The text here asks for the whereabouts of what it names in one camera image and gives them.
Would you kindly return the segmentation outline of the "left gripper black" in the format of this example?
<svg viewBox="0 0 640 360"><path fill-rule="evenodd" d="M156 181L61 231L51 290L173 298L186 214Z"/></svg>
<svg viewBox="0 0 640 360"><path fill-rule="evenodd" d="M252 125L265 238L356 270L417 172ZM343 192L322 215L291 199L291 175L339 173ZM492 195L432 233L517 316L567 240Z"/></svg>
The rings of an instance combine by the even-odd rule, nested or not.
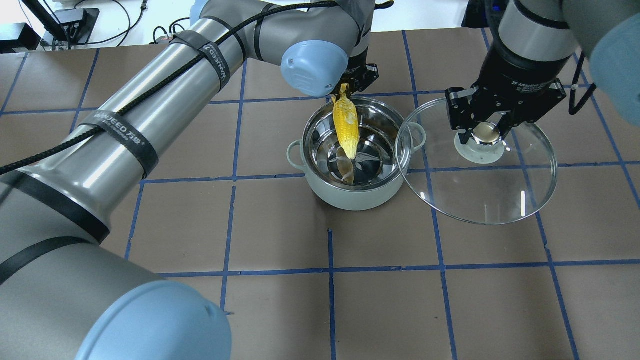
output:
<svg viewBox="0 0 640 360"><path fill-rule="evenodd" d="M350 57L347 67L340 78L340 90L346 88L350 94L363 92L378 78L378 66L367 62L368 55Z"/></svg>

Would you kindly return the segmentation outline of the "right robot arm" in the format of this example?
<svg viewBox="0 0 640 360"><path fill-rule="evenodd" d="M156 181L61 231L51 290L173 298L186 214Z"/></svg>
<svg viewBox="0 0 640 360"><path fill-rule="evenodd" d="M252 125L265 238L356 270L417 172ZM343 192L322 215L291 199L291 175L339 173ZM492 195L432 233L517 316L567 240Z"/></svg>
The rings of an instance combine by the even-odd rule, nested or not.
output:
<svg viewBox="0 0 640 360"><path fill-rule="evenodd" d="M457 144L492 146L567 97L574 115L597 89L639 125L637 0L471 0L461 25L488 28L493 43L471 87L445 91ZM558 78L577 48L593 80L579 101Z"/></svg>

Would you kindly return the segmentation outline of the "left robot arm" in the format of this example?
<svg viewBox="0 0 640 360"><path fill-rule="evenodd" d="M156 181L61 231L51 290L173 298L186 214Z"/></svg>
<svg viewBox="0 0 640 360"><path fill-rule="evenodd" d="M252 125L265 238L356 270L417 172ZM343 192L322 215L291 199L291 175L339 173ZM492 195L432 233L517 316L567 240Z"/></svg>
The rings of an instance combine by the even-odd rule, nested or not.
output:
<svg viewBox="0 0 640 360"><path fill-rule="evenodd" d="M1 170L3 360L228 360L217 305L102 248L110 216L247 59L324 97L365 50L373 0L197 0L190 28L61 145Z"/></svg>

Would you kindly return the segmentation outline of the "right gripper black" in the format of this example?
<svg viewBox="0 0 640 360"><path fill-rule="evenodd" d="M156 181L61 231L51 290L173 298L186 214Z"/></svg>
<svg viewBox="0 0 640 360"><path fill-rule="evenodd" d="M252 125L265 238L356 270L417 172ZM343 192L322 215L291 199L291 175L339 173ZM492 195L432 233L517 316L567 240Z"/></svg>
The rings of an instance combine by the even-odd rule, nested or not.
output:
<svg viewBox="0 0 640 360"><path fill-rule="evenodd" d="M473 130L495 113L503 113L496 125L499 142L512 128L540 120L567 96L558 80L566 63L566 57L550 62L522 57L494 38L471 87L445 90L450 128L459 143L467 145Z"/></svg>

